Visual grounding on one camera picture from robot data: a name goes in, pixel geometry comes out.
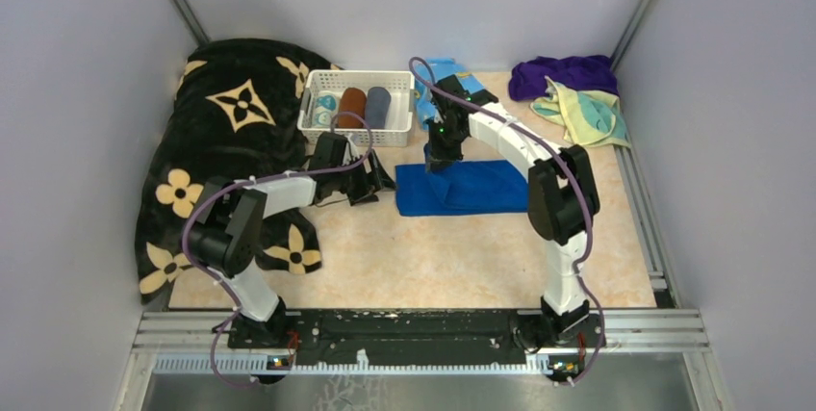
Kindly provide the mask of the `royal blue towel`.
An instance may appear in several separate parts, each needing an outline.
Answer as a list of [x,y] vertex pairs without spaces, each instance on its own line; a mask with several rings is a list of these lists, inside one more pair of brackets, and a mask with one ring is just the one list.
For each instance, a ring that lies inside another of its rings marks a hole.
[[527,211],[527,182],[507,161],[463,161],[439,172],[395,167],[395,203],[404,217],[453,217]]

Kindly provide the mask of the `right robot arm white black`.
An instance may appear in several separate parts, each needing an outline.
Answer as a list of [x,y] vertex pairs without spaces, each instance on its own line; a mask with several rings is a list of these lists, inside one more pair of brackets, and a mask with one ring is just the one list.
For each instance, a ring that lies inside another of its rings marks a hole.
[[599,196],[588,153],[542,140],[489,91],[470,93],[454,75],[428,91],[437,110],[428,121],[428,171],[441,173],[461,163],[462,144],[473,138],[492,147],[526,181],[527,216],[545,241],[548,263],[537,331],[544,343],[567,345],[590,315],[581,270],[593,244]]

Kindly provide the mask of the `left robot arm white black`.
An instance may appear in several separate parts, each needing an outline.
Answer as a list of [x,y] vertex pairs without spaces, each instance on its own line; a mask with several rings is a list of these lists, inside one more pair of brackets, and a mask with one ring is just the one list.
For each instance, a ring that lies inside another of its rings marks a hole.
[[334,193],[356,205],[375,200],[396,182],[373,149],[359,153],[348,136],[319,135],[305,171],[286,171],[262,181],[234,183],[214,177],[183,230],[181,244],[191,262],[210,272],[237,306],[229,321],[230,347],[281,347],[290,337],[286,305],[257,266],[265,218],[310,207]]

